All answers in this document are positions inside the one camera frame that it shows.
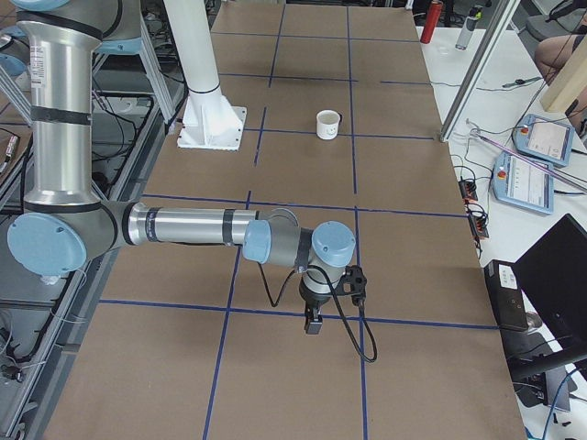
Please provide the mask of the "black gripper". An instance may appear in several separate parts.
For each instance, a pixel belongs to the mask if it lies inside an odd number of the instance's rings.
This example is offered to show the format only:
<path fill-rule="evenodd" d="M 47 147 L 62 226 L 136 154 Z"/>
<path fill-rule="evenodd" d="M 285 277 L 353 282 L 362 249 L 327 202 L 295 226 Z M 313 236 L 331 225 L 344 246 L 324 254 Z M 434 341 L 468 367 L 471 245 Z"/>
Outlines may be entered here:
<path fill-rule="evenodd" d="M 320 311 L 329 301 L 331 294 L 312 291 L 304 283 L 299 285 L 299 293 L 305 301 L 305 333 L 312 336 L 318 335 L 323 323 Z"/>

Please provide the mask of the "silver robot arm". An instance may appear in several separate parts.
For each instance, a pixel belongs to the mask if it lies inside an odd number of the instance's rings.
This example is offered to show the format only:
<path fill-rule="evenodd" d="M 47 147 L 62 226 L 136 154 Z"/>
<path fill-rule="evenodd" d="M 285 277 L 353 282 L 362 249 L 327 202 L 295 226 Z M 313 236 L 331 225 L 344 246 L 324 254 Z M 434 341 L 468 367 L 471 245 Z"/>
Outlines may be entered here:
<path fill-rule="evenodd" d="M 60 276 L 88 260 L 147 242 L 239 246 L 246 259 L 300 273 L 305 331 L 322 324 L 324 303 L 348 295 L 364 304 L 364 279 L 351 264 L 355 237 L 336 221 L 301 227 L 285 209 L 149 207 L 99 198 L 92 191 L 93 56 L 121 44 L 141 47 L 137 1 L 19 1 L 28 37 L 34 185 L 7 244 L 27 270 Z"/>

